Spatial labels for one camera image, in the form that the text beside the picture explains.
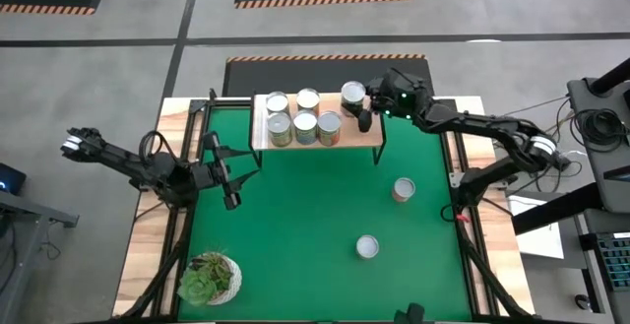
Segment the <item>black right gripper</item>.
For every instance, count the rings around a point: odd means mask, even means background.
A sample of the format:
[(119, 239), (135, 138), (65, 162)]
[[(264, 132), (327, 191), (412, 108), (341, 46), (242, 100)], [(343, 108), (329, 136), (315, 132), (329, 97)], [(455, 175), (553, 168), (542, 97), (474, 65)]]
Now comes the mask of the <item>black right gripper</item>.
[(390, 68), (382, 77), (365, 85), (367, 102), (357, 113), (360, 131), (369, 131), (373, 114), (385, 114), (412, 121), (422, 119), (433, 104), (424, 80)]

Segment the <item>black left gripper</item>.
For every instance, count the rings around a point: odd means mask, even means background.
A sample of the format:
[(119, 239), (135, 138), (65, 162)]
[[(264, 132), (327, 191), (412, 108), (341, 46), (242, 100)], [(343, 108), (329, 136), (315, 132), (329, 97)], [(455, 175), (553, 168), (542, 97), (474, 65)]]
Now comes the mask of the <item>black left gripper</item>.
[(209, 132), (203, 136), (203, 149), (210, 151), (213, 159), (191, 166), (194, 185), (197, 190), (221, 187), (224, 193), (223, 201), (228, 210), (234, 210), (240, 204), (240, 195), (243, 184), (259, 172), (252, 170), (234, 179), (229, 178), (230, 169), (226, 160), (233, 157), (252, 155), (252, 151), (237, 151), (221, 144), (217, 132)]

